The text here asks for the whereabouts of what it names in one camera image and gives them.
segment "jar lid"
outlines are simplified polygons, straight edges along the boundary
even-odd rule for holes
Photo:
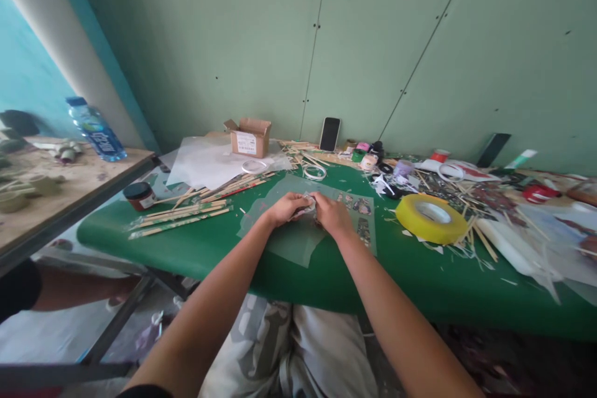
[[[147,182],[132,183],[123,190],[124,197],[129,200],[143,199],[151,192],[151,185]]]

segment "smartphone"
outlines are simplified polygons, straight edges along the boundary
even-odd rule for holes
[[[322,138],[319,142],[319,149],[335,151],[340,132],[340,118],[327,117],[323,120]]]

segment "green tablecloth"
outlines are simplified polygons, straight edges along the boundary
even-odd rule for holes
[[[134,240],[127,239],[125,227],[140,214],[128,202],[116,201],[88,216],[78,229],[78,239],[110,255],[203,279],[238,243],[236,233],[243,215],[239,208],[250,209],[284,175],[232,196],[233,212]],[[597,308],[565,285],[557,285],[562,301],[557,305],[545,289],[518,274],[503,257],[494,265],[495,271],[481,271],[477,260],[427,249],[403,235],[401,225],[384,220],[395,217],[386,208],[393,210],[398,202],[379,198],[357,170],[333,165],[323,183],[375,197],[377,259],[429,320],[597,340]],[[158,205],[151,212],[171,206]],[[477,252],[491,262],[482,246]],[[363,312],[350,274],[329,236],[313,252],[308,269],[266,251],[251,292],[336,312]]]

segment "camouflage pants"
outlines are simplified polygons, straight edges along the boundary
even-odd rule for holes
[[[377,385],[355,316],[247,295],[200,397],[367,397]]]

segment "white tube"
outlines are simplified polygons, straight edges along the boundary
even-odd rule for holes
[[[144,148],[100,58],[68,0],[13,0],[77,95],[98,108],[120,141]]]

